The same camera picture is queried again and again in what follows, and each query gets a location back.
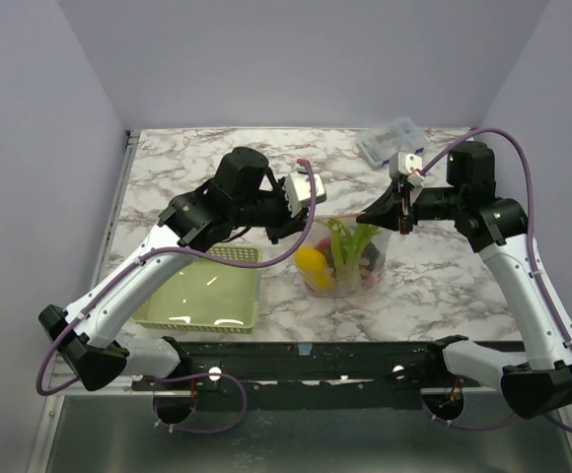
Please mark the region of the green fake celery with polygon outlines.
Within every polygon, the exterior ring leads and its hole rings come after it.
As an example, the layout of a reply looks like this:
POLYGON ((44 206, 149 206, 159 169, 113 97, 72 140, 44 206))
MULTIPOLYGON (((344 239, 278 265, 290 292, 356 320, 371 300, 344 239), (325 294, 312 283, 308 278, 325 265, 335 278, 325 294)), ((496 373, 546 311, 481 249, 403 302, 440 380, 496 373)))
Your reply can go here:
POLYGON ((361 253, 368 242, 373 242, 381 231, 372 225, 347 225, 343 220, 331 218, 322 221, 329 230, 331 254, 335 265, 333 276, 336 281, 352 281, 360 276, 361 253))

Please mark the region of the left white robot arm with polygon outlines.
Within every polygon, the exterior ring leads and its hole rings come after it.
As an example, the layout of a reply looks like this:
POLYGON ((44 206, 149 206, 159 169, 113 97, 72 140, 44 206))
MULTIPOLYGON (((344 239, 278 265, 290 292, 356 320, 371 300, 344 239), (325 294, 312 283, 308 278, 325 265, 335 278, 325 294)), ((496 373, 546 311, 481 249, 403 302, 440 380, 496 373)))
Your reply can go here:
POLYGON ((226 154, 215 174, 196 189, 175 196, 137 248, 105 279, 67 307, 48 305, 38 321, 77 381, 99 390, 121 375, 145 374, 168 389, 182 387, 189 366, 173 343, 121 343, 126 321, 163 284, 198 260, 263 269, 290 257, 312 228, 326 197, 309 161, 276 178, 267 157, 248 147, 226 154), (210 253, 237 228, 263 228, 272 243, 298 239, 282 255, 264 262, 228 262, 210 253))

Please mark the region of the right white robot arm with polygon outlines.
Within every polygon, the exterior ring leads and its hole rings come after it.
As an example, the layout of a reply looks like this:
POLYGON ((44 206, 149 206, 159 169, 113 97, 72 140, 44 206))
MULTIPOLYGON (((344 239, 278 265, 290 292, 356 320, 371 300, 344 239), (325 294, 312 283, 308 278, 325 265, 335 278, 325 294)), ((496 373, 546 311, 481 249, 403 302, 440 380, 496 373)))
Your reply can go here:
POLYGON ((529 235, 531 220, 514 199, 496 195, 495 157, 480 142, 447 155, 447 186, 427 187, 421 157, 396 153, 392 183, 357 219, 409 234, 421 221, 451 221, 495 278, 523 338, 519 353, 489 349, 464 336, 430 343, 426 378, 444 386, 458 376, 499 391, 515 414, 532 419, 572 404, 572 321, 529 235))

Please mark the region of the clear zip top bag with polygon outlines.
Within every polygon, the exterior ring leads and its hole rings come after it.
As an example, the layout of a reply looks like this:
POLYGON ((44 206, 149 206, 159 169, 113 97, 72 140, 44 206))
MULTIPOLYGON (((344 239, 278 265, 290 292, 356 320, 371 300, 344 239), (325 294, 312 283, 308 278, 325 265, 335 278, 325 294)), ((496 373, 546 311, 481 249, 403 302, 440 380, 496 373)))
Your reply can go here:
POLYGON ((315 218, 293 261, 310 294, 325 298, 365 295, 379 286, 391 232, 361 224, 355 214, 315 218))

